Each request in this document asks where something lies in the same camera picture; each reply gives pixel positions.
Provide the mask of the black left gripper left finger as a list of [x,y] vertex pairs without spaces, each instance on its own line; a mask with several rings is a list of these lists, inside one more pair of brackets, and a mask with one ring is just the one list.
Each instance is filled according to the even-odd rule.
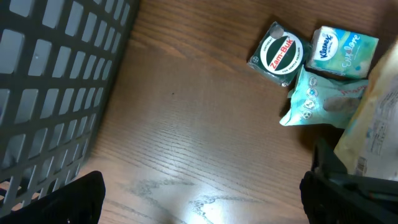
[[97,224],[106,194],[103,175],[93,171],[1,218],[1,224]]

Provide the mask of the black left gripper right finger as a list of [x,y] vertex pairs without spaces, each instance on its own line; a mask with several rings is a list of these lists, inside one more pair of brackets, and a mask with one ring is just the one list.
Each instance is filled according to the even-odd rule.
[[397,182],[308,171],[300,183],[310,223],[397,224]]

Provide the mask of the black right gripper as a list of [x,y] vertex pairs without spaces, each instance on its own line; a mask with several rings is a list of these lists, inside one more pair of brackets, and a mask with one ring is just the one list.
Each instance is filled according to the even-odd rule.
[[396,181],[348,174],[345,165],[323,138],[315,143],[311,171],[366,199],[377,202],[397,202]]

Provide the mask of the large beige snack bag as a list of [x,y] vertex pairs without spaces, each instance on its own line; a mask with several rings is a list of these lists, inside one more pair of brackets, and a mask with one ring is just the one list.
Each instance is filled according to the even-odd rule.
[[397,180],[397,42],[368,76],[361,102],[334,149],[349,174]]

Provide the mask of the mint green wipes pack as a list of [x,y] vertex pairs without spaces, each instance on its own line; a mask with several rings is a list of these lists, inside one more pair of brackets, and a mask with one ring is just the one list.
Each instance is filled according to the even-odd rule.
[[334,80],[302,67],[295,88],[288,94],[290,109],[279,123],[283,126],[330,124],[345,129],[367,87],[367,80]]

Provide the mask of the teal white tissue pack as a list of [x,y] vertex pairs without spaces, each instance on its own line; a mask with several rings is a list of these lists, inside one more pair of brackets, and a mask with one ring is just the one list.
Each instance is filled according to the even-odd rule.
[[379,39],[321,26],[314,32],[307,67],[346,78],[366,78]]

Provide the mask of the dark green round-label pack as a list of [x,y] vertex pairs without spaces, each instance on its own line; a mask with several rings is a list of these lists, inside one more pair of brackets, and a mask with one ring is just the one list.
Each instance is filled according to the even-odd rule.
[[273,22],[248,60],[248,66],[286,87],[299,73],[311,50],[311,43]]

